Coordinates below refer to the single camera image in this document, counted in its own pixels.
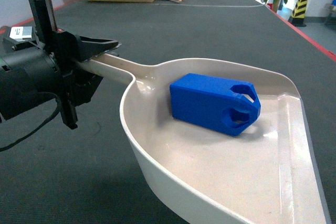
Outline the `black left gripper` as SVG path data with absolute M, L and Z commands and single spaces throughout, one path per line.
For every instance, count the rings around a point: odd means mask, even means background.
M 63 123 L 77 128 L 76 107 L 89 103 L 103 77 L 76 70 L 75 62 L 84 62 L 118 48 L 119 42 L 76 36 L 58 31 L 53 21 L 50 0 L 28 0 L 35 22 L 36 45 L 29 50 L 35 54 L 25 71 L 29 76 L 24 93 L 26 110 L 56 98 Z

